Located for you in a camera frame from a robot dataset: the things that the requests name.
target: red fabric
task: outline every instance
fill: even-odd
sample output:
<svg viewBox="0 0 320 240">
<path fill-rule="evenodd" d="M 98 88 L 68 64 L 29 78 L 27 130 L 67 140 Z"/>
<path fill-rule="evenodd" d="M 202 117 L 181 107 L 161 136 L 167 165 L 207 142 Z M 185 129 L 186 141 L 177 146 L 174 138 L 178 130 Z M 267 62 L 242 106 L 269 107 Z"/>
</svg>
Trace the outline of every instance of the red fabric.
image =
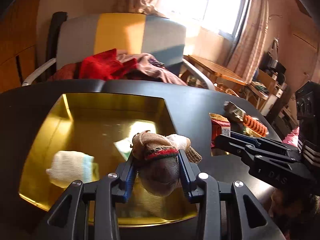
<svg viewBox="0 0 320 240">
<path fill-rule="evenodd" d="M 179 153 L 178 150 L 176 149 L 167 149 L 167 150 L 160 150 L 160 151 L 157 151 L 155 153 L 152 153 L 148 156 L 145 157 L 145 160 L 151 160 L 151 159 L 154 159 L 154 158 L 165 158 L 165 157 L 170 157 L 170 156 L 173 156 L 173 155 L 177 155 Z"/>
<path fill-rule="evenodd" d="M 48 78 L 47 81 L 74 79 L 74 73 L 78 64 L 81 64 L 81 62 L 65 65 L 63 68 L 54 73 L 53 76 Z"/>
<path fill-rule="evenodd" d="M 86 57 L 80 66 L 79 78 L 91 79 L 122 79 L 128 72 L 137 69 L 135 58 L 125 63 L 116 60 L 117 50 L 108 50 L 90 57 Z"/>
</svg>

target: wooden cabinet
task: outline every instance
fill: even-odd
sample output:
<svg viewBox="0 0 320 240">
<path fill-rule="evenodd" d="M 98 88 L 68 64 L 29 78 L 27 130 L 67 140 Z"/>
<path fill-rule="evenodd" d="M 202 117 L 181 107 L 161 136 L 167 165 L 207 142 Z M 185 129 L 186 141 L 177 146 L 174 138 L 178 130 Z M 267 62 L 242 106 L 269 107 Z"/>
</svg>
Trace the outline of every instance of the wooden cabinet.
<svg viewBox="0 0 320 240">
<path fill-rule="evenodd" d="M 35 69 L 39 1 L 15 0 L 0 19 L 0 92 L 21 86 Z"/>
<path fill-rule="evenodd" d="M 0 65 L 0 92 L 21 86 L 16 58 L 10 58 Z"/>
</svg>

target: snack package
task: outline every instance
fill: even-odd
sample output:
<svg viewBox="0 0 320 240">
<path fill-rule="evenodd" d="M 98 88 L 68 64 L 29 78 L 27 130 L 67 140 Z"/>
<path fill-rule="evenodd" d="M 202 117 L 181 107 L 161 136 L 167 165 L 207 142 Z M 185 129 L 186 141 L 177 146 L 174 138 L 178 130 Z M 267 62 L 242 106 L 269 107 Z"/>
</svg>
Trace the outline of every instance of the snack package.
<svg viewBox="0 0 320 240">
<path fill-rule="evenodd" d="M 245 111 L 236 106 L 230 101 L 224 102 L 224 110 L 226 111 L 226 116 L 234 122 L 243 122 L 245 117 Z"/>
<path fill-rule="evenodd" d="M 268 134 L 268 128 L 250 115 L 244 117 L 243 125 L 245 135 L 251 137 L 265 137 Z"/>
<path fill-rule="evenodd" d="M 222 115 L 211 113 L 209 113 L 209 115 L 212 127 L 211 147 L 214 147 L 214 140 L 219 134 L 230 136 L 230 122 Z"/>
</svg>

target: white cloth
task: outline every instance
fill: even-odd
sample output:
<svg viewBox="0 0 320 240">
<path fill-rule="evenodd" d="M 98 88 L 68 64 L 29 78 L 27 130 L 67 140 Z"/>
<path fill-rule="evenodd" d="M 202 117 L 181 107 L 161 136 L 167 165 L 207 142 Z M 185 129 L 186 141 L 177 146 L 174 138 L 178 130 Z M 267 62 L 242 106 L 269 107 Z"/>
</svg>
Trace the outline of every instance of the white cloth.
<svg viewBox="0 0 320 240">
<path fill-rule="evenodd" d="M 50 182 L 61 188 L 68 187 L 74 180 L 91 182 L 93 159 L 82 152 L 59 151 L 54 155 L 51 168 L 46 173 Z"/>
<path fill-rule="evenodd" d="M 178 134 L 171 134 L 166 137 L 177 150 L 186 151 L 190 147 L 190 139 Z"/>
</svg>

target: yellow tray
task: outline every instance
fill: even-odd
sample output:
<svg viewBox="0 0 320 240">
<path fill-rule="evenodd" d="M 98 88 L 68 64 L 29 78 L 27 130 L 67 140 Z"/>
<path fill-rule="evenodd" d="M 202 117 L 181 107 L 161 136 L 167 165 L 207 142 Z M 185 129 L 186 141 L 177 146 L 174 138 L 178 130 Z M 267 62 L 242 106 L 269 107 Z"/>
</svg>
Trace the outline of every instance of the yellow tray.
<svg viewBox="0 0 320 240">
<path fill-rule="evenodd" d="M 45 170 L 60 151 L 79 151 L 94 156 L 102 178 L 114 172 L 125 158 L 114 142 L 151 130 L 162 135 L 175 133 L 162 98 L 104 93 L 63 94 L 44 120 L 24 164 L 19 195 L 46 211 L 63 192 L 49 182 Z M 93 204 L 90 221 L 93 221 Z M 148 193 L 137 178 L 126 204 L 117 204 L 121 227 L 141 227 L 185 220 L 197 215 L 181 188 L 168 197 Z"/>
</svg>

